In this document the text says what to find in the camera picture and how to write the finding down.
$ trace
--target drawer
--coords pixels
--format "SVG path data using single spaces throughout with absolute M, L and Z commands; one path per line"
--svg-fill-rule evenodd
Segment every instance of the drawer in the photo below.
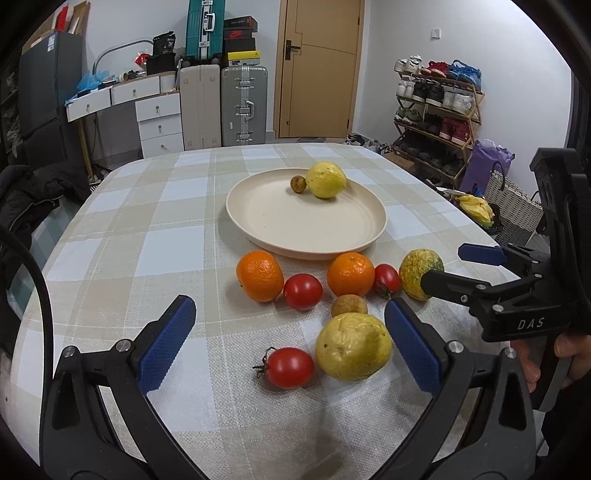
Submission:
M 166 135 L 165 137 L 142 140 L 144 158 L 157 157 L 169 153 L 184 151 L 183 134 Z
M 68 114 L 68 121 L 71 122 L 77 118 L 89 115 L 99 110 L 103 110 L 111 106 L 111 89 L 105 88 L 89 93 L 74 100 L 66 106 Z
M 181 100 L 179 93 L 160 95 L 159 97 L 135 102 L 135 116 L 138 119 L 138 122 L 148 120 L 149 118 L 175 115 L 180 112 Z
M 183 124 L 181 123 L 181 116 L 179 114 L 164 116 L 162 118 L 150 118 L 149 120 L 138 122 L 138 126 L 139 137 L 142 140 L 183 133 Z
M 160 77 L 150 77 L 131 82 L 120 83 L 111 89 L 113 105 L 130 102 L 138 98 L 158 95 L 160 93 Z

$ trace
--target tomato stem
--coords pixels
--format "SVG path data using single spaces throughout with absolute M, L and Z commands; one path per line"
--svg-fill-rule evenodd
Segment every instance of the tomato stem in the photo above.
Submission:
M 269 352 L 271 350 L 277 350 L 277 348 L 275 348 L 274 346 L 270 346 L 265 351 L 265 356 L 262 358 L 262 365 L 257 365 L 255 367 L 253 367 L 253 369 L 256 370 L 256 377 L 257 378 L 261 378 L 261 377 L 265 376 L 265 370 L 267 370 L 267 357 L 269 356 Z

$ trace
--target checkered tablecloth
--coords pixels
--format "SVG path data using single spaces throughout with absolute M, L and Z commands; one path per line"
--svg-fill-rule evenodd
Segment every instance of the checkered tablecloth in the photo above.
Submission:
M 277 144 L 217 148 L 141 160 L 110 174 L 72 220 L 44 273 L 55 322 L 56 359 L 133 339 L 178 294 L 192 297 L 197 320 L 161 388 L 148 397 L 188 455 L 212 479 L 369 478 L 410 431 L 430 397 L 418 390 L 394 349 L 370 379 L 344 383 L 317 372 L 305 388 L 276 391 L 255 378 L 269 346 L 313 352 L 330 319 L 328 262 L 278 257 L 286 278 L 308 272 L 325 286 L 323 301 L 297 313 L 279 299 L 246 297 L 236 263 L 256 249 L 231 222 L 226 195 L 250 174 L 334 161 L 384 203 L 388 226 L 365 251 L 374 264 L 400 265 L 415 248 L 431 248 L 446 270 L 493 284 L 514 277 L 503 268 L 457 257 L 464 242 L 493 245 L 464 214 L 404 170 L 361 147 Z M 370 297 L 383 319 L 384 302 Z M 465 307 L 409 300 L 445 340 L 498 352 L 480 340 Z M 9 426 L 38 453 L 42 335 L 37 295 L 19 333 L 9 389 Z M 140 457 L 108 390 L 105 402 L 126 450 Z M 454 448 L 469 412 L 462 411 L 444 452 Z

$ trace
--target green melon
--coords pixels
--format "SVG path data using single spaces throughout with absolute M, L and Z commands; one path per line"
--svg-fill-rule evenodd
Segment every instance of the green melon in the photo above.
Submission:
M 404 257 L 398 274 L 402 287 L 409 297 L 421 301 L 431 298 L 431 295 L 427 295 L 421 288 L 421 279 L 429 270 L 445 271 L 443 260 L 433 250 L 420 248 Z

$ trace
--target door lock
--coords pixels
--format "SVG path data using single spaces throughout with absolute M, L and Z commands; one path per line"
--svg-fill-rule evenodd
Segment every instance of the door lock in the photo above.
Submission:
M 301 47 L 294 47 L 291 44 L 291 40 L 287 40 L 285 42 L 285 59 L 286 60 L 291 60 L 291 51 L 292 50 L 301 50 Z

